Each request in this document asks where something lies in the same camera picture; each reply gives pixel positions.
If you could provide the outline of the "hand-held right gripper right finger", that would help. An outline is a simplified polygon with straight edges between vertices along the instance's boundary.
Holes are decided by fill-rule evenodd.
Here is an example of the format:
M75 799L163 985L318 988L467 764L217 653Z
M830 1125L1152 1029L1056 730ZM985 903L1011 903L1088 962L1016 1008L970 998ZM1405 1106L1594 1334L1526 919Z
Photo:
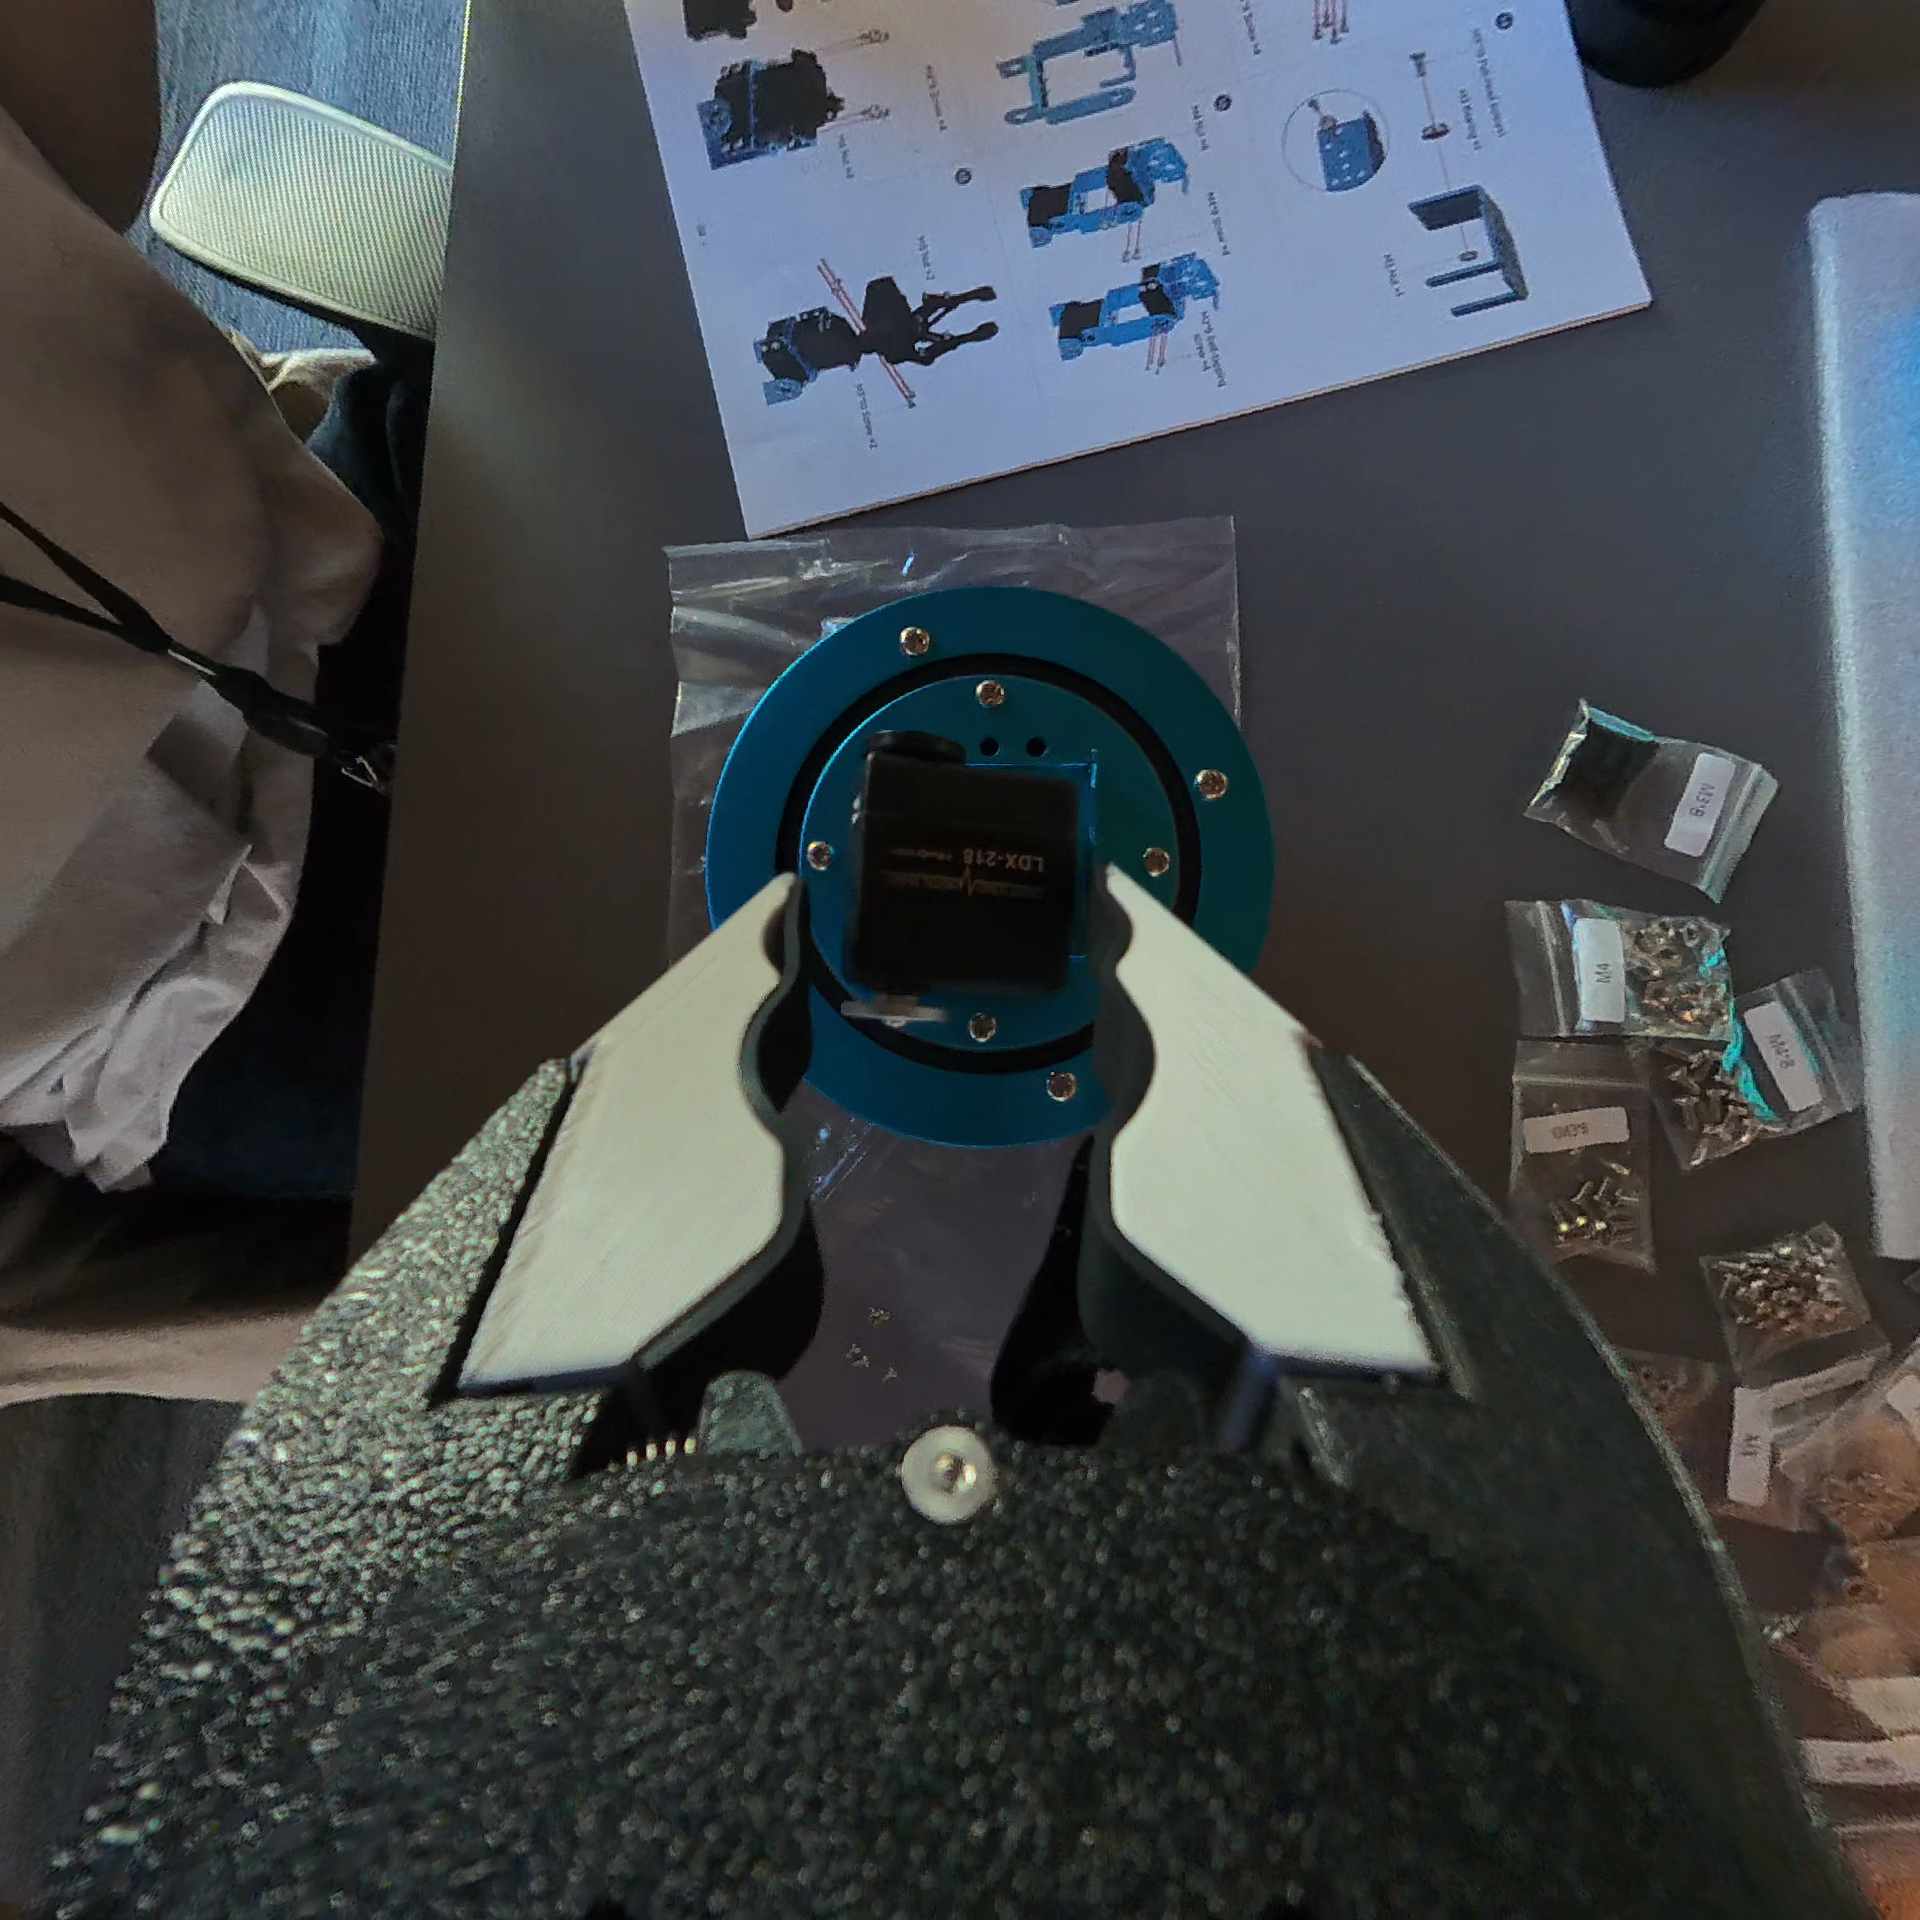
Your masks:
M994 1365L994 1420L1092 1448L1169 1391L1256 1452L1284 1382L1438 1382L1443 1355L1329 1093L1329 1055L1148 887L1097 869L1104 1116Z

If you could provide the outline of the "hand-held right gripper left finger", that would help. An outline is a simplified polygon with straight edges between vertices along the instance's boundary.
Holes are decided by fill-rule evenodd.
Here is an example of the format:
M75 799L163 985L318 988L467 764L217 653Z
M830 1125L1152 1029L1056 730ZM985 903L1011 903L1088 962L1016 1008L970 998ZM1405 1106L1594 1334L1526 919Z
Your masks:
M822 1318L789 1121L812 1062L804 887L765 880L577 1055L458 1392L621 1384L695 1405L783 1382Z

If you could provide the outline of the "black servo with silver horn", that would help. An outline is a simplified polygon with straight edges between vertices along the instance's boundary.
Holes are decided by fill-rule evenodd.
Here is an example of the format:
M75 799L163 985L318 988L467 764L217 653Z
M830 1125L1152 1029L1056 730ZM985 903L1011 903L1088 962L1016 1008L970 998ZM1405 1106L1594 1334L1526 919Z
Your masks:
M877 998L1057 998L1083 912L1083 788L874 735L853 821L845 980Z

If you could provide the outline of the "teal round robot base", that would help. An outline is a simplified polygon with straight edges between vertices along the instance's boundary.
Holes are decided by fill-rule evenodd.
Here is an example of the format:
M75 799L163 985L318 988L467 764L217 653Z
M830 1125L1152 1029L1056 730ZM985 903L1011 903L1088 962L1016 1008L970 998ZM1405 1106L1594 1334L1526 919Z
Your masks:
M1083 788L1083 910L1057 998L877 998L845 980L853 821L874 735L925 730L979 766ZM935 1147L1044 1147L1092 1132L1088 887L1124 869L1242 974L1275 898L1275 829L1247 739L1203 675L1078 595L970 585L863 612L750 699L704 829L704 912L771 876L804 887L807 1084Z

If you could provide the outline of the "grey desk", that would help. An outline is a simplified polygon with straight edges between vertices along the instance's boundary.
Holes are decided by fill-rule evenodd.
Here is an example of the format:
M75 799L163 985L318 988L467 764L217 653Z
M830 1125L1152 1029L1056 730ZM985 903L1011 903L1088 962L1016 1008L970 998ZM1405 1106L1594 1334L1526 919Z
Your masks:
M1652 311L885 512L1234 517L1261 988L1494 1198L1501 902L1638 898L1523 824L1576 698L1765 764L1734 958L1850 969L1803 220L1918 184L1918 3L1596 125ZM454 158L353 1255L666 962L666 548L738 535L625 7L475 3Z

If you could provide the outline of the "spread of hardware bags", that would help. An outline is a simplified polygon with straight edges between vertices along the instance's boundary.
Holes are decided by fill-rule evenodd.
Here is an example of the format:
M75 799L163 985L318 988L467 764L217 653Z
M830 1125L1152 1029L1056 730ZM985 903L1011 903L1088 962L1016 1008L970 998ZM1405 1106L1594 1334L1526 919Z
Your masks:
M1709 910L1503 903L1520 1044L1510 1207L1601 1333L1732 1537L1803 1718L1811 1784L1918 1847L1918 1341L1884 1333L1824 1215L1657 1250L1678 1178L1859 1112L1859 1044L1824 969L1744 985L1723 894L1779 781L1747 756L1576 699L1526 824Z

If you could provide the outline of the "large clear plastic bag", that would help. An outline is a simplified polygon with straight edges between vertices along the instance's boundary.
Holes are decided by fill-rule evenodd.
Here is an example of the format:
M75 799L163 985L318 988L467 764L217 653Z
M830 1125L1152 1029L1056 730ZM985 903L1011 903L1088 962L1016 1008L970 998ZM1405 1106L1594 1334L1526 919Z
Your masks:
M1240 579L1230 519L1011 533L877 528L668 551L672 887L668 958L707 937L704 829L720 766L785 666L845 619L911 594L1019 585L1088 602L1166 638L1240 722ZM935 1409L989 1409L997 1352L1044 1261L1086 1141L935 1147L853 1121L807 1083L812 1221L822 1319L783 1382L807 1448L877 1448ZM849 1318L898 1318L898 1382L842 1364Z

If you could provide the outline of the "black chest harness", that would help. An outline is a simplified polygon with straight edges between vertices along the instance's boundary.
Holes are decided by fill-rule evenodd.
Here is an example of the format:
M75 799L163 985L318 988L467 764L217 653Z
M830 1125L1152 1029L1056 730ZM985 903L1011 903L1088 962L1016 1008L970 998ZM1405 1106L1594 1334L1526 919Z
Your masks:
M41 535L35 525L5 503L5 528L26 540L75 589L84 594L84 604L49 589L39 589L23 579L5 575L5 604L17 612L35 612L41 619L59 619L67 628L81 628L87 635L117 638L148 657L172 661L198 687L211 688L243 722L294 751L314 766L326 766L341 781L368 788L375 798L391 798L395 778L395 739L380 728L353 722L346 717L325 711L314 699L303 699L268 678L219 661L181 638L172 638L154 612L148 612L127 589L110 585L104 575L84 566L75 551Z

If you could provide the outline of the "white foam sheet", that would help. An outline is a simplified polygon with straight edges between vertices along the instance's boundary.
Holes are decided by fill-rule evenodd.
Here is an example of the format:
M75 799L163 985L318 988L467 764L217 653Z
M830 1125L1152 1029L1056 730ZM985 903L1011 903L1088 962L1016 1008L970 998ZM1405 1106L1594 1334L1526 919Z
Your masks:
M1810 265L1866 1178L1918 1261L1918 193L1818 204Z

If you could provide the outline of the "white instruction booklet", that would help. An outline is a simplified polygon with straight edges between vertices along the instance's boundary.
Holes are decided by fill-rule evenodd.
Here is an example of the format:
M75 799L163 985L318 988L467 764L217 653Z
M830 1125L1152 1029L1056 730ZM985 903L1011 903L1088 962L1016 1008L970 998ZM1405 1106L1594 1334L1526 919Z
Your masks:
M627 3L750 540L1647 309L1565 3Z

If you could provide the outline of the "white mesh office chair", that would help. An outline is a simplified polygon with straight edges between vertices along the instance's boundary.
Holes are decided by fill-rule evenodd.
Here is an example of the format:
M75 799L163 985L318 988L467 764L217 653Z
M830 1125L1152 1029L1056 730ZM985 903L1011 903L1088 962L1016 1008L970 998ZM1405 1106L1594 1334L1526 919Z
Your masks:
M219 85L148 224L181 257L340 329L440 339L454 165L282 85Z

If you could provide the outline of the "black screwdriver bit holder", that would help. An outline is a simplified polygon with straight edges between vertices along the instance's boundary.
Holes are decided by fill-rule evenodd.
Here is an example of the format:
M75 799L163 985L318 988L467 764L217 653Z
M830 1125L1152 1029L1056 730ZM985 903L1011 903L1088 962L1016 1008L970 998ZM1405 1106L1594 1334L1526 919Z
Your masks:
M1565 3L1587 68L1630 89L1700 77L1759 11L1764 3Z

